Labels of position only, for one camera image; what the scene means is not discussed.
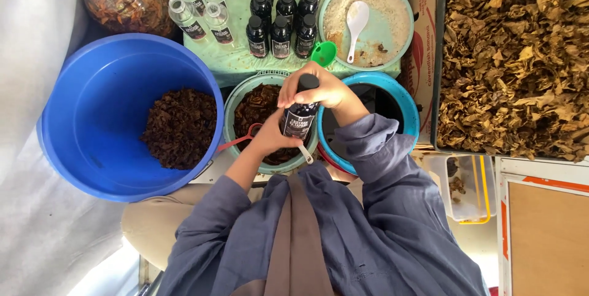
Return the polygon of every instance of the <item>beige pants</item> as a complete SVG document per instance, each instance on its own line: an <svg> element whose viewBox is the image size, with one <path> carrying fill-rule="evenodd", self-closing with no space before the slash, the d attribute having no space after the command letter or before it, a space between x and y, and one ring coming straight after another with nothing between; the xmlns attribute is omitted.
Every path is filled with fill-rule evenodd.
<svg viewBox="0 0 589 296"><path fill-rule="evenodd" d="M340 174L328 168L335 180ZM190 215L196 203L209 191L210 184L188 184L166 196L151 197L130 203L122 214L123 235L148 262L160 270L168 265L168 256L176 242L175 232ZM360 179L348 185L348 189L362 202ZM252 202L261 198L263 188L253 188L247 196Z"/></svg>

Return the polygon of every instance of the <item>green funnel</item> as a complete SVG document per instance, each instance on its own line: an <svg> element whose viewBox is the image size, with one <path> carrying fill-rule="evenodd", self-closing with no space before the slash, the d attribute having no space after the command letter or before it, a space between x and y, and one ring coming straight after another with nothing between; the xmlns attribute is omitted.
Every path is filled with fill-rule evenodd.
<svg viewBox="0 0 589 296"><path fill-rule="evenodd" d="M310 59L318 63L321 67L327 67L335 60L336 55L337 45L334 42L315 42Z"/></svg>

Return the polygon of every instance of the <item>dried leaves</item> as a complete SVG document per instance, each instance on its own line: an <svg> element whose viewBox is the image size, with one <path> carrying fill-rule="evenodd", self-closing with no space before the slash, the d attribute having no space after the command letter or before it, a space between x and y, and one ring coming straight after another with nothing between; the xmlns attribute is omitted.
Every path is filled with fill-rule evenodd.
<svg viewBox="0 0 589 296"><path fill-rule="evenodd" d="M589 0L448 0L438 145L589 153Z"/></svg>
<svg viewBox="0 0 589 296"><path fill-rule="evenodd" d="M169 0L84 0L90 15L113 34L147 33L170 38Z"/></svg>
<svg viewBox="0 0 589 296"><path fill-rule="evenodd" d="M235 108L233 129L236 138L247 135L247 130L252 124L264 123L266 119L278 109L277 104L279 93L280 86L260 84L243 97L239 105ZM310 138L311 136L307 136L304 141L305 145L309 142ZM239 142L237 148L240 151L243 151L250 142L251 140ZM266 156L263 162L276 166L286 163L299 154L300 151L297 148L280 149Z"/></svg>
<svg viewBox="0 0 589 296"><path fill-rule="evenodd" d="M149 110L139 139L162 167L193 169L211 146L216 123L213 97L194 89L171 90Z"/></svg>

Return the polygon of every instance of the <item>yellow handle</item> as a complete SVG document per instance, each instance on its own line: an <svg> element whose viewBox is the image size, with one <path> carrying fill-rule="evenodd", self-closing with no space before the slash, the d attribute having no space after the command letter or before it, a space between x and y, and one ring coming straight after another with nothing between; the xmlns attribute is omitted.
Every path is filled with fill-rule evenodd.
<svg viewBox="0 0 589 296"><path fill-rule="evenodd" d="M491 207L489 206L489 192L487 191L487 175L485 173L485 157L479 156L481 158L481 179L482 179L482 190L485 194L485 205L487 206L487 217L484 220L477 220L477 221L460 221L459 224L462 225L479 225L479 224L486 224L491 219ZM476 197L479 199L479 209L481 208L480 205L480 196L478 190L478 178L476 177L476 161L475 156L472 156L472 166L473 170L475 171L475 186L476 186Z"/></svg>

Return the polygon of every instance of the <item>blue long-sleeve shirt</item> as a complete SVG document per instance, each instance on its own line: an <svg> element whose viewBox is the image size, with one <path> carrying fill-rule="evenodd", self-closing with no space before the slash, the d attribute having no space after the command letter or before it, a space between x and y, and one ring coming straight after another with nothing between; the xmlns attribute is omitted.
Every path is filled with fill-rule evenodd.
<svg viewBox="0 0 589 296"><path fill-rule="evenodd" d="M343 296L487 295L480 268L460 250L438 187L408 155L414 137L378 114L336 130L364 181L364 208L319 163L298 172L317 216L332 285ZM158 296L228 296L266 279L289 192L272 176L252 204L222 176L176 232Z"/></svg>

